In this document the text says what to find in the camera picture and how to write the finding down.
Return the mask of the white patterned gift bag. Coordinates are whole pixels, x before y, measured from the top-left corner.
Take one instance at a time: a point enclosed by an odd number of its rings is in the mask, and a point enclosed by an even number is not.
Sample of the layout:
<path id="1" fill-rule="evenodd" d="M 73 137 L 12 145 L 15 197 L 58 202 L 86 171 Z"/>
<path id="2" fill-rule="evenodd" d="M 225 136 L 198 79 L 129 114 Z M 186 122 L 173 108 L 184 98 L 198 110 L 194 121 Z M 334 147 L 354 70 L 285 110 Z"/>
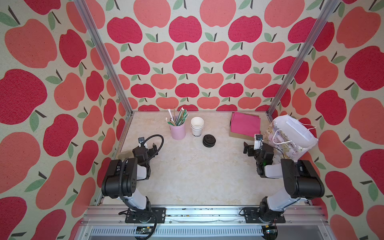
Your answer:
<path id="1" fill-rule="evenodd" d="M 315 127 L 302 124 L 289 115 L 276 117 L 263 134 L 264 142 L 298 161 L 308 150 L 318 143 L 318 139 L 310 132 Z"/>

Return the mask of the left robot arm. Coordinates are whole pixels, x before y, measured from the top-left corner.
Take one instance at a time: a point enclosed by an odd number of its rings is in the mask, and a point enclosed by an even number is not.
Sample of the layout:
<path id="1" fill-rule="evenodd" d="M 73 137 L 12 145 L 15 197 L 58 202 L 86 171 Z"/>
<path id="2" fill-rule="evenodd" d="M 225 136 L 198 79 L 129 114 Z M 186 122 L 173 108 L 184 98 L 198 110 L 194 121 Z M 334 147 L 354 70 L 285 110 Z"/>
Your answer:
<path id="1" fill-rule="evenodd" d="M 150 160 L 157 154 L 156 144 L 150 149 L 139 145 L 132 152 L 121 152 L 116 160 L 109 163 L 101 189 L 104 197 L 119 198 L 128 207 L 119 215 L 126 215 L 140 223 L 157 222 L 148 197 L 142 195 L 137 187 L 138 181 L 150 178 Z"/>

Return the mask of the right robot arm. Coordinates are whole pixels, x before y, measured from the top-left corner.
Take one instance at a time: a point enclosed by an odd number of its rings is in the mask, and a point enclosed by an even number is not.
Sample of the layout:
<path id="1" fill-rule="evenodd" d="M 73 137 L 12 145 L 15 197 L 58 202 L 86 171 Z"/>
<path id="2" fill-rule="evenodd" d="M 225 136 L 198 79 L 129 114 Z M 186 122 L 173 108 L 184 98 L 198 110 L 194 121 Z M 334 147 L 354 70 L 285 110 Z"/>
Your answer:
<path id="1" fill-rule="evenodd" d="M 281 218 L 287 207 L 301 201 L 321 198 L 325 187 L 310 161 L 281 159 L 273 163 L 274 148 L 259 141 L 257 144 L 244 143 L 243 153 L 256 160 L 257 174 L 265 179 L 283 179 L 284 187 L 274 195 L 264 197 L 256 213 L 262 223 Z"/>

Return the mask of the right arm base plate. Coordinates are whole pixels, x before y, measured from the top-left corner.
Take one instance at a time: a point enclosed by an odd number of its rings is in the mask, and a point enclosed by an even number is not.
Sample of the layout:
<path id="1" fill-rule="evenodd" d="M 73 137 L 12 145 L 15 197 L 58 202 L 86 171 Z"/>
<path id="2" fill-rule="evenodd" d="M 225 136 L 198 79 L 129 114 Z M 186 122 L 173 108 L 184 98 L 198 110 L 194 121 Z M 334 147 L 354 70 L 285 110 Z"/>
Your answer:
<path id="1" fill-rule="evenodd" d="M 247 224 L 284 224 L 286 219 L 283 212 L 271 211 L 261 208 L 243 208 L 239 212 Z"/>

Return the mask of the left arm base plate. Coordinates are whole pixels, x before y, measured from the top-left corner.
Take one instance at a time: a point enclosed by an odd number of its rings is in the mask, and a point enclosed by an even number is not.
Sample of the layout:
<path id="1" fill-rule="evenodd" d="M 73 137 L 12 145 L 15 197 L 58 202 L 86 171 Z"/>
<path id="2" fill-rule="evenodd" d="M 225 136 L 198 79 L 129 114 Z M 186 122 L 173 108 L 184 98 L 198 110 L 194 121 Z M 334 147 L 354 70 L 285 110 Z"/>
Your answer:
<path id="1" fill-rule="evenodd" d="M 132 211 L 127 213 L 125 223 L 127 224 L 163 224 L 166 217 L 166 208 L 151 208 L 148 211 Z"/>

